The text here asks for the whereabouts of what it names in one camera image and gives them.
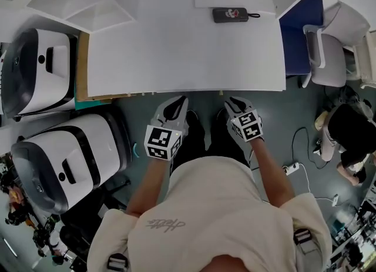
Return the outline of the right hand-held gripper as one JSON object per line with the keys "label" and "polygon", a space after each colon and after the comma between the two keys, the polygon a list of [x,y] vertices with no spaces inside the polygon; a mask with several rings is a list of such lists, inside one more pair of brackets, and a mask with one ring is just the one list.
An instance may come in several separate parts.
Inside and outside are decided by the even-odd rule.
{"label": "right hand-held gripper", "polygon": [[225,101],[224,105],[233,130],[245,142],[262,137],[261,117],[248,99],[231,96],[230,101]]}

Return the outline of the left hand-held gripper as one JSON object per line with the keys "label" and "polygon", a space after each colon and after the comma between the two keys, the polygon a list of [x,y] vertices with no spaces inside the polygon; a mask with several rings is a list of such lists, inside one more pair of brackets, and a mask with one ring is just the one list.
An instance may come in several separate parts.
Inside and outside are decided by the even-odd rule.
{"label": "left hand-held gripper", "polygon": [[149,157],[171,161],[186,134],[188,98],[175,96],[162,103],[147,125],[144,147]]}

